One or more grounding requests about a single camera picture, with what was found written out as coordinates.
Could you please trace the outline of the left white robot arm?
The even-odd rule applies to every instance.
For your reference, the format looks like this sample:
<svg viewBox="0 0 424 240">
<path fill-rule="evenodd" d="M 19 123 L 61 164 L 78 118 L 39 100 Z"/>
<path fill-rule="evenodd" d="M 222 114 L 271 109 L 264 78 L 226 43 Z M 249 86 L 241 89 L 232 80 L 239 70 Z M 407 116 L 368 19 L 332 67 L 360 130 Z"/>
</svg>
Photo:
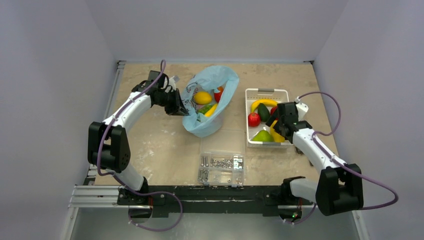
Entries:
<svg viewBox="0 0 424 240">
<path fill-rule="evenodd" d="M 176 83 L 177 76 L 151 70 L 148 78 L 132 88 L 127 100 L 102 122 L 88 127 L 87 160 L 101 176 L 111 175 L 130 191 L 129 197 L 138 205 L 149 199 L 147 179 L 130 164 L 128 133 L 139 118 L 152 106 L 164 108 L 169 116 L 187 116 Z"/>
</svg>

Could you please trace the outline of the green fake pear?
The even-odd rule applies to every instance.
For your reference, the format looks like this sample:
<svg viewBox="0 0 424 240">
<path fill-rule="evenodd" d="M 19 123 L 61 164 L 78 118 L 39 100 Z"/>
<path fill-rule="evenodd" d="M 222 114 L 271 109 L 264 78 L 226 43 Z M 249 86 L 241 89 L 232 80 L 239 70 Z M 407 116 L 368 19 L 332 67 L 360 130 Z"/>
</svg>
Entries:
<svg viewBox="0 0 424 240">
<path fill-rule="evenodd" d="M 273 136 L 266 130 L 260 130 L 252 139 L 253 142 L 274 142 Z"/>
</svg>

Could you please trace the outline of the light blue plastic bag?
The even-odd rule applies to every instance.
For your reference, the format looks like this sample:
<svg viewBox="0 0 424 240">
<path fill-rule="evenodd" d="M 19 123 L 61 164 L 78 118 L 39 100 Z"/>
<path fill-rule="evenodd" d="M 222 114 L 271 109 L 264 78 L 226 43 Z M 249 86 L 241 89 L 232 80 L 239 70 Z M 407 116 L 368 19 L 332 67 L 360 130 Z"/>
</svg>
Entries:
<svg viewBox="0 0 424 240">
<path fill-rule="evenodd" d="M 239 80 L 235 71 L 223 65 L 209 66 L 195 74 L 181 93 L 188 110 L 182 119 L 184 128 L 199 138 L 219 130 Z"/>
</svg>

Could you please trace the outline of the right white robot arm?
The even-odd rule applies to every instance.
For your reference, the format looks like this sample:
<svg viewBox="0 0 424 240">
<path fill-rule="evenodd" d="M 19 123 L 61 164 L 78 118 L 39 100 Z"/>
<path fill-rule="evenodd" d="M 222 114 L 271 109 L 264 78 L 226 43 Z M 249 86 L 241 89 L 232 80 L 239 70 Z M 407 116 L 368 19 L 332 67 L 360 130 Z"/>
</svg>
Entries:
<svg viewBox="0 0 424 240">
<path fill-rule="evenodd" d="M 288 204 L 299 198 L 315 203 L 325 216 L 359 210 L 364 205 L 361 169 L 347 164 L 318 138 L 305 120 L 299 119 L 295 102 L 276 105 L 266 125 L 298 148 L 319 173 L 317 182 L 305 177 L 283 180 L 280 196 Z"/>
</svg>

